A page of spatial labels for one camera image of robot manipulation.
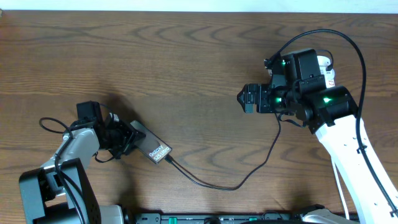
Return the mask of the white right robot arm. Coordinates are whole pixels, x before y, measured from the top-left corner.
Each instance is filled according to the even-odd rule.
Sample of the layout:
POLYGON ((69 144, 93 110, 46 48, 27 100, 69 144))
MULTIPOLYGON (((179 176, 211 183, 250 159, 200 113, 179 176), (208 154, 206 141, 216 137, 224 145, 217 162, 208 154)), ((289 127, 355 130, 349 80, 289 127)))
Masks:
POLYGON ((330 59, 314 49, 277 55, 268 84, 244 85, 245 113, 295 116, 329 153, 361 223, 397 223, 397 189, 378 159, 350 92, 334 84, 330 59))

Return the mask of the Samsung Galaxy smartphone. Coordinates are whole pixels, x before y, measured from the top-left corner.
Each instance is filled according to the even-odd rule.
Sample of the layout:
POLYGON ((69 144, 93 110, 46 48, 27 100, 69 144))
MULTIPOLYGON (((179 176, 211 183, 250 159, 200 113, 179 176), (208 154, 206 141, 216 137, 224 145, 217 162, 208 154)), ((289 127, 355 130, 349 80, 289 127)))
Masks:
POLYGON ((140 122, 132 121, 131 126, 144 135, 144 137, 134 141, 134 145, 153 163, 158 164, 172 152, 171 146, 158 138, 140 122))

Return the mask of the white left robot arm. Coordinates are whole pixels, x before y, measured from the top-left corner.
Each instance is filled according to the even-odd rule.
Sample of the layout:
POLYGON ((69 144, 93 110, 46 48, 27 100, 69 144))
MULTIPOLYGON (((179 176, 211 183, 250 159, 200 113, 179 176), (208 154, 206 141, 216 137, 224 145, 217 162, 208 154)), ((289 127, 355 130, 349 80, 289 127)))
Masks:
POLYGON ((27 223, 135 223, 121 205, 99 205, 85 170, 99 151, 120 159, 146 135, 114 113, 103 118, 101 106, 96 101, 77 104, 78 119, 63 126, 55 154, 19 177, 27 223))

